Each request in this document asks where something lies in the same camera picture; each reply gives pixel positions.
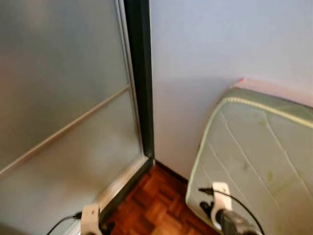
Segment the white wall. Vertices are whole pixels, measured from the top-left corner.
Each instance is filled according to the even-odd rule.
[[[151,0],[151,38],[156,159],[186,178],[239,78],[313,94],[313,0]]]

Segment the parquet floor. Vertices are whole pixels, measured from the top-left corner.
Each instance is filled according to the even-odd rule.
[[[110,219],[112,235],[217,235],[186,206],[186,188],[154,166]]]

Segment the black cable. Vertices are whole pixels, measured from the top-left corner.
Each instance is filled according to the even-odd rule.
[[[222,192],[222,191],[214,190],[212,188],[200,188],[199,191],[205,192],[205,193],[210,194],[210,195],[213,195],[213,192],[217,192],[217,193],[223,194],[223,195],[225,195],[227,197],[230,197],[231,199],[233,199],[234,201],[239,203],[251,215],[251,217],[253,218],[255,223],[258,225],[260,232],[263,235],[265,235],[265,233],[263,231],[263,228],[262,228],[261,224],[259,223],[259,221],[257,220],[257,218],[254,216],[254,214],[241,201],[239,201],[239,199],[235,198],[234,196],[232,196],[230,194],[227,194],[227,193]]]
[[[56,223],[52,229],[50,229],[50,231],[46,234],[46,235],[49,235],[59,224],[61,224],[63,221],[67,220],[67,219],[81,219],[82,218],[82,212],[77,212],[76,214],[74,215],[71,215],[71,216],[67,216],[67,217],[64,217],[63,219],[61,219],[58,223]]]

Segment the quilted mattress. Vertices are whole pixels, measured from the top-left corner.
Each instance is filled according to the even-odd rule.
[[[188,207],[212,197],[198,188],[226,182],[256,215],[267,235],[313,235],[313,109],[233,88],[204,131],[186,195]],[[253,220],[236,202],[234,211]]]

